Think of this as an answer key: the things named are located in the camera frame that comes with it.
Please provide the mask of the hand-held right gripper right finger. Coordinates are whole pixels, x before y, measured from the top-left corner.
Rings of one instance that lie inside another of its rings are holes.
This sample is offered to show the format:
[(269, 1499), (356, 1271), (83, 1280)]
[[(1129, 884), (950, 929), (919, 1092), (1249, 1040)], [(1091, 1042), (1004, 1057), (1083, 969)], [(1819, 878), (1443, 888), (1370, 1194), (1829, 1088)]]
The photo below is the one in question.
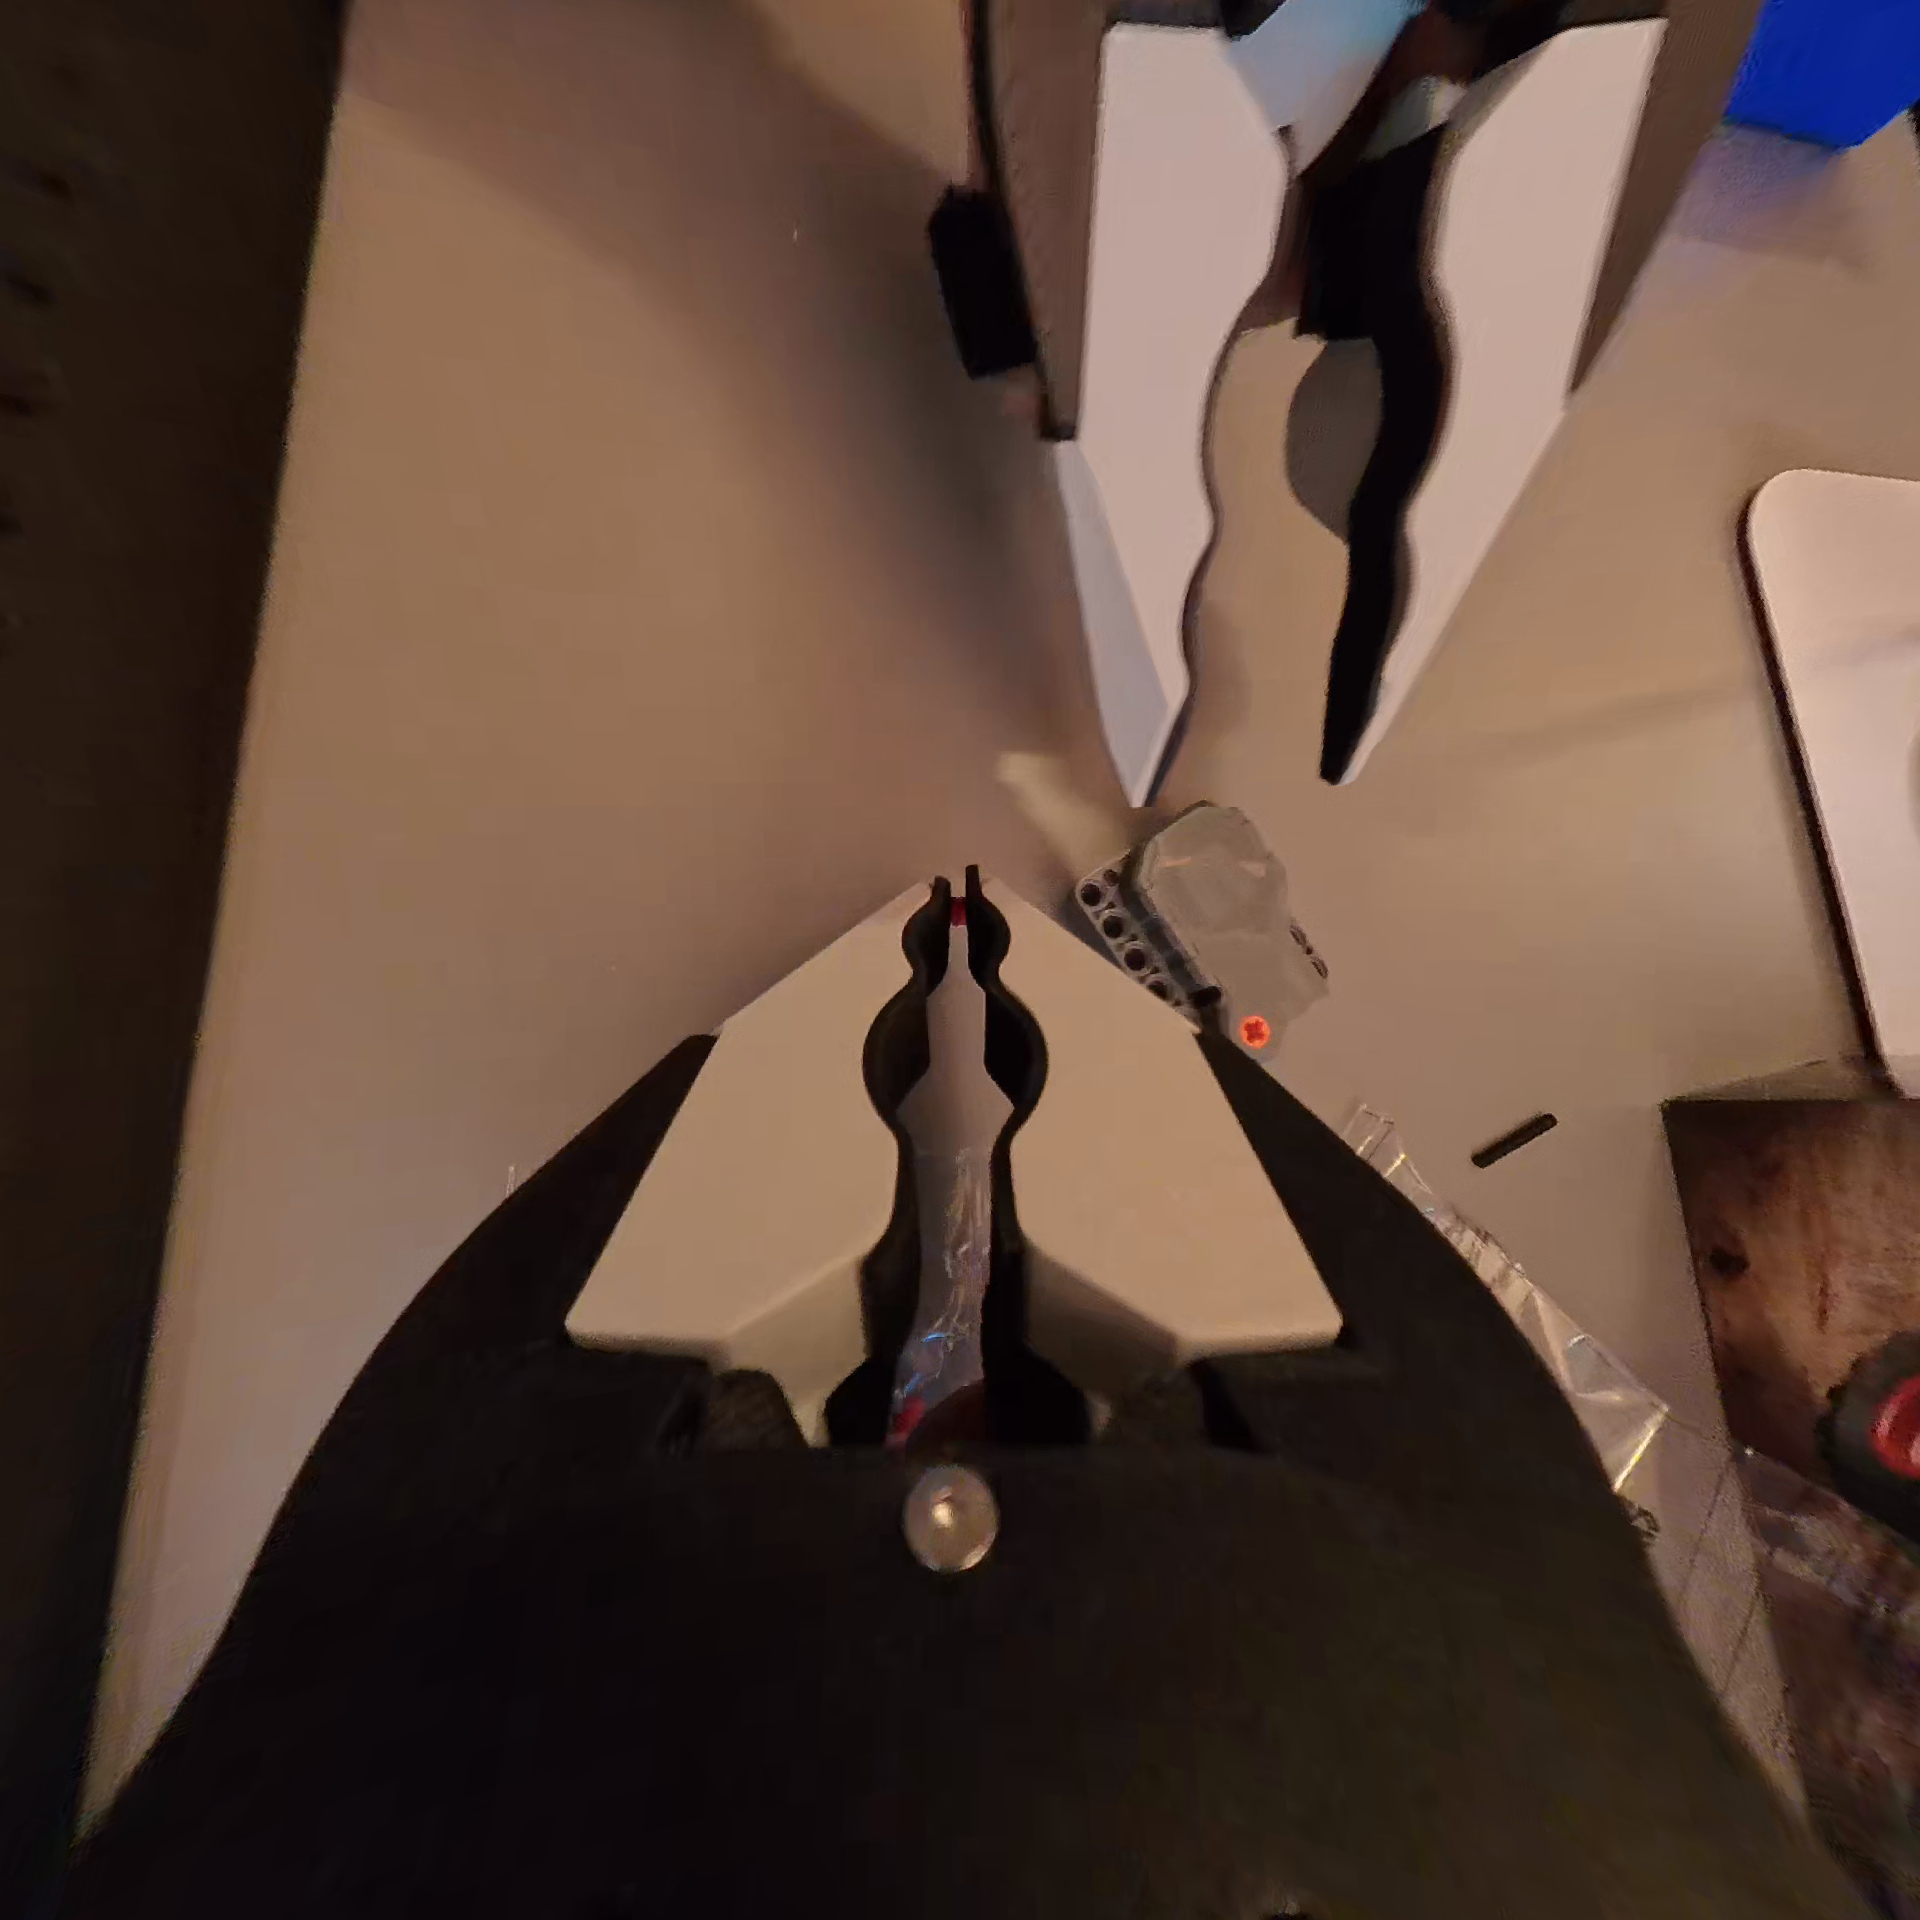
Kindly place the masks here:
[(966, 873), (988, 1152), (986, 1434), (1081, 1445), (1094, 1404), (1343, 1334), (1205, 1034), (981, 868)]

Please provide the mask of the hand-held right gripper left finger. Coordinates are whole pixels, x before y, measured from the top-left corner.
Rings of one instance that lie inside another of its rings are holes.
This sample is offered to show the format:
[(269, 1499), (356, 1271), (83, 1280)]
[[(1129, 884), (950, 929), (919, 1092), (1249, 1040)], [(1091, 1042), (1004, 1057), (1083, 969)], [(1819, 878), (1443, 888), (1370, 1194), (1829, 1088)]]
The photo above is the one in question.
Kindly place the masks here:
[(565, 1328), (775, 1381), (804, 1439), (872, 1442), (919, 1312), (902, 1109), (948, 973), (948, 881), (913, 886), (724, 1021)]

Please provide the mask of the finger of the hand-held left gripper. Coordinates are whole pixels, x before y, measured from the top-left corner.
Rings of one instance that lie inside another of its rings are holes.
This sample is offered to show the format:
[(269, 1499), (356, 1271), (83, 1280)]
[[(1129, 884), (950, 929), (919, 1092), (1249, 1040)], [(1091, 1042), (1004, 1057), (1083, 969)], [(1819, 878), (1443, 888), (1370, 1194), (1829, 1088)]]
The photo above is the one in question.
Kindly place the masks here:
[(1291, 178), (1222, 32), (1107, 32), (1078, 407), (1053, 468), (1099, 723), (1132, 809), (1153, 805), (1188, 714), (1188, 602), (1217, 533), (1208, 426)]
[(1378, 748), (1573, 396), (1661, 15), (1509, 15), (1475, 81), (1413, 73), (1308, 189), (1294, 480), (1346, 588), (1318, 779)]

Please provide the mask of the grey toy motor block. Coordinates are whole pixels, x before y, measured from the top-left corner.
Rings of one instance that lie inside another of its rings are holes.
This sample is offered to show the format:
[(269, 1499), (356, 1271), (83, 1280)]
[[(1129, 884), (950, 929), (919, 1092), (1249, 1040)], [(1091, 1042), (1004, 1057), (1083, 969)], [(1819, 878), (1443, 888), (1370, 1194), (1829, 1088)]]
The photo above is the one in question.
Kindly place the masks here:
[(1288, 1028), (1330, 995), (1284, 864), (1239, 809), (1188, 806), (1071, 896), (1121, 973), (1270, 1074)]

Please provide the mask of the grey desk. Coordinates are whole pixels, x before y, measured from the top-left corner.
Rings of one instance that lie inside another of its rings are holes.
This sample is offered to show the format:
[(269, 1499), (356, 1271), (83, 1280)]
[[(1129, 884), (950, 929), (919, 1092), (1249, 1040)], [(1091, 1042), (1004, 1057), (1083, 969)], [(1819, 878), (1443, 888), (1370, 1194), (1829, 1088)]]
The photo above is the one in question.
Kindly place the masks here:
[(928, 252), (969, 89), (954, 4), (352, 6), (60, 1917), (1871, 1917), (1339, 1124), (1716, 1426), (1662, 1112), (1857, 1037), (1738, 522), (1916, 476), (1905, 115), (1709, 134), (1343, 784), (1324, 351), (1236, 329), (1162, 805), (1330, 966), (1205, 1048), (1334, 1348), (815, 1447), (566, 1334), (724, 1022), (1142, 826)]

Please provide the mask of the blue plastic bin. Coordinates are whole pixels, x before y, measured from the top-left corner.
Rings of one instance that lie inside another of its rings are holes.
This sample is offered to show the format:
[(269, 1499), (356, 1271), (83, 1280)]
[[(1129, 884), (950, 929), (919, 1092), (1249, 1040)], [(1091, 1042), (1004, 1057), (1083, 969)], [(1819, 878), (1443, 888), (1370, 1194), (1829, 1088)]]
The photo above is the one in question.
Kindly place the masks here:
[(1847, 153), (1916, 105), (1916, 2), (1765, 2), (1725, 121)]

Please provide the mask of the clear bag of mixed parts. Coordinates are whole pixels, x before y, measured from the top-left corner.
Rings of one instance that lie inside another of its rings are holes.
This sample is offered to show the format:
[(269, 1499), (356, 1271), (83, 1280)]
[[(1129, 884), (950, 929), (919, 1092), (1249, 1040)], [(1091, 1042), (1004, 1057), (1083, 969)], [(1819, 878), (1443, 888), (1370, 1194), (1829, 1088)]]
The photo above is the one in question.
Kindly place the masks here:
[(1428, 1184), (1390, 1116), (1359, 1104), (1343, 1127), (1343, 1141), (1427, 1219), (1500, 1302), (1573, 1406), (1636, 1533), (1644, 1544), (1656, 1542), (1662, 1525), (1633, 1494), (1631, 1483), (1668, 1430), (1668, 1403), (1539, 1288), (1499, 1238)]

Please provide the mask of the white monitor stand base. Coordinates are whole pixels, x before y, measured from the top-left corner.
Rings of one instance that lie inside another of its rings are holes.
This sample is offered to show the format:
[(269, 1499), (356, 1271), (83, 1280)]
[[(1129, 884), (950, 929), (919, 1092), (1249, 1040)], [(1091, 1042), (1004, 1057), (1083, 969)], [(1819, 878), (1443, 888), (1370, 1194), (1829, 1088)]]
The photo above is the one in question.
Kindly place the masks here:
[(1918, 485), (1793, 468), (1740, 558), (1863, 1045), (1918, 1095)]

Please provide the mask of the toy truck set box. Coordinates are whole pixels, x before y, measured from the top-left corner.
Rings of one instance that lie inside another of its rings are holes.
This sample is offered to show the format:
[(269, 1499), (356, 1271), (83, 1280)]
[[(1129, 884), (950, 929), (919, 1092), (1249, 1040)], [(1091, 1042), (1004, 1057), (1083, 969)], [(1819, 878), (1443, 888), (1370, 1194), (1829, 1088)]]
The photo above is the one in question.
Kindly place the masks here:
[(1673, 1103), (1665, 1133), (1733, 1445), (1918, 1569), (1916, 1100), (1808, 1068)]

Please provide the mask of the dark perforated mat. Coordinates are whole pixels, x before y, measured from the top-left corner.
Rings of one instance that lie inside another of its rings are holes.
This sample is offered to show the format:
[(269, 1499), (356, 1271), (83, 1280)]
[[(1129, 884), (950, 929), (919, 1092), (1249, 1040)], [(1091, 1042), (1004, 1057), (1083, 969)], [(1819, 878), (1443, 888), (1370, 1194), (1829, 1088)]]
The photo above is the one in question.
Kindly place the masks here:
[(346, 22), (4, 4), (4, 1917), (79, 1819)]

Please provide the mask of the crumpled clear plastic bag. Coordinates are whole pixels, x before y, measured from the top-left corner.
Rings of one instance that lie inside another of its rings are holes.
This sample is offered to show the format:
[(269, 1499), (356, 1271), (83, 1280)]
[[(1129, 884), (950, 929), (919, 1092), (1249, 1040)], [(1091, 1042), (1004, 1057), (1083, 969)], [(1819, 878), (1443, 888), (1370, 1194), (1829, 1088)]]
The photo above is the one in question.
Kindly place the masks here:
[(1916, 1547), (1674, 1419), (1616, 1494), (1740, 1738), (1876, 1917), (1918, 1915)]

